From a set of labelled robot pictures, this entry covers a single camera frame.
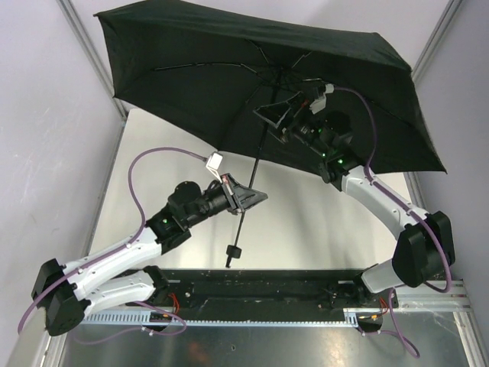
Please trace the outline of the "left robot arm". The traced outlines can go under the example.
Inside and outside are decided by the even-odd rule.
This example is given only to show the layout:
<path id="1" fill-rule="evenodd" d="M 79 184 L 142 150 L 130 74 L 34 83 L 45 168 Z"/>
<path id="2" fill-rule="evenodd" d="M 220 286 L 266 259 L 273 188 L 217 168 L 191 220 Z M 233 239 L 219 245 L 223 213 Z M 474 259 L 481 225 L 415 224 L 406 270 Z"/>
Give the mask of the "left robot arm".
<path id="1" fill-rule="evenodd" d="M 244 213 L 268 198 L 245 187 L 231 174 L 223 174 L 206 190 L 193 181 L 178 184 L 167 204 L 142 229 L 114 245 L 61 265 L 55 258 L 44 262 L 31 296 L 45 310 L 45 329 L 60 336 L 92 313 L 126 303 L 150 300 L 168 288 L 155 266 L 124 276 L 129 268 L 164 255 L 191 236 L 192 227 L 221 213 Z"/>

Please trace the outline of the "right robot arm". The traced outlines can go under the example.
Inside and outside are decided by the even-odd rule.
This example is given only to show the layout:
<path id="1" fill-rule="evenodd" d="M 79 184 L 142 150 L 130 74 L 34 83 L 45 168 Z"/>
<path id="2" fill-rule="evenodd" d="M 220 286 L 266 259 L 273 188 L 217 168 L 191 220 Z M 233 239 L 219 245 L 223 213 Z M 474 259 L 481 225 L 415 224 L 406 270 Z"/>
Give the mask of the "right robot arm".
<path id="1" fill-rule="evenodd" d="M 302 93 L 254 109 L 282 143 L 303 143 L 321 157 L 323 181 L 349 195 L 374 214 L 397 244 L 391 259 L 361 272 L 364 292 L 378 294 L 390 288 L 426 285 L 439 293 L 452 288 L 450 266 L 455 261 L 452 226 L 442 212 L 429 213 L 387 186 L 351 148 L 349 117 L 333 111 L 324 119 L 324 96 L 309 102 Z"/>

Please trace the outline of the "black folding umbrella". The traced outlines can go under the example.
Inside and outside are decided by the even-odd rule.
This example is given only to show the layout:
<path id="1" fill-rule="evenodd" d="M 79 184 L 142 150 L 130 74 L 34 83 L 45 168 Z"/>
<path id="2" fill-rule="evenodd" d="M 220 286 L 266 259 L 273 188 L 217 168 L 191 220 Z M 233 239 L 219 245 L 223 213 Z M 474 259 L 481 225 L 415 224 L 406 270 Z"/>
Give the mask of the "black folding umbrella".
<path id="1" fill-rule="evenodd" d="M 302 93 L 350 120 L 351 148 L 376 174 L 442 172 L 410 65 L 379 34 L 255 18 L 185 1 L 142 1 L 97 18 L 115 96 L 219 151 L 271 162 L 273 211 L 303 234 L 327 213 L 321 157 L 277 140 L 254 114 Z"/>

